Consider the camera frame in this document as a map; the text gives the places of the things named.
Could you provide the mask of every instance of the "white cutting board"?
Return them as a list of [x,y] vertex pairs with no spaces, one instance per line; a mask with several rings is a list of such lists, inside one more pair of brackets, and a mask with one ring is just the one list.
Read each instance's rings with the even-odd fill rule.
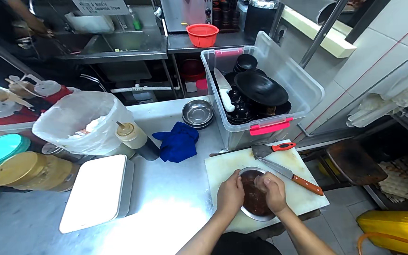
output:
[[[283,140],[269,145],[277,145],[284,142],[291,141]],[[305,163],[303,163],[303,160],[295,148],[287,151],[274,152],[265,158],[289,168],[294,174],[317,185],[314,177],[311,175]],[[243,169],[247,166],[259,167],[280,177],[286,185],[286,202],[297,215],[311,212],[330,204],[325,196],[312,193],[292,182],[292,180],[276,173],[259,160],[255,160],[251,148],[207,158],[205,159],[205,166],[210,185],[210,194],[212,195],[213,208],[215,210],[217,209],[217,193],[220,184],[227,180],[236,169]],[[270,221],[255,221],[239,210],[234,220],[226,229],[226,232],[235,231],[247,234],[278,222],[280,222],[280,220],[277,217]]]

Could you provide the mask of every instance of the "sign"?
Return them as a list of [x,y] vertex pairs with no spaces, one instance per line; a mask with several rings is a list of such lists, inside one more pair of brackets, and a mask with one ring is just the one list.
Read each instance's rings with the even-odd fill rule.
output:
[[124,0],[73,0],[73,2],[86,16],[128,14]]

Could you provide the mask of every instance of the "red colander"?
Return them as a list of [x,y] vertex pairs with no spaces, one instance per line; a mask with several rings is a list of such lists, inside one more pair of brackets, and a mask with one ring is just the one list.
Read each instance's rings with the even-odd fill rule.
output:
[[216,26],[209,24],[194,24],[188,26],[186,29],[191,43],[200,48],[212,47],[220,31]]

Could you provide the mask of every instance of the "blue cloth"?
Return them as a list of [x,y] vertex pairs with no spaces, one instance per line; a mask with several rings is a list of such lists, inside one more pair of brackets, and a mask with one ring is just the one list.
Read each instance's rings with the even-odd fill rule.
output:
[[152,136],[163,141],[160,158],[165,162],[179,163],[196,155],[195,143],[200,135],[194,128],[178,121],[170,132],[157,132]]

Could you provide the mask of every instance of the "hand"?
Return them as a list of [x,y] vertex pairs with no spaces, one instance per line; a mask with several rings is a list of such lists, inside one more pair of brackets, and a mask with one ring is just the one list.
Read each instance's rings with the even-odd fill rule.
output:
[[243,205],[243,191],[242,178],[238,176],[240,169],[234,173],[220,185],[217,195],[217,212],[224,215],[235,217],[241,206]]
[[266,201],[270,210],[278,215],[288,208],[284,182],[276,175],[266,172],[254,179],[254,186],[266,193]]

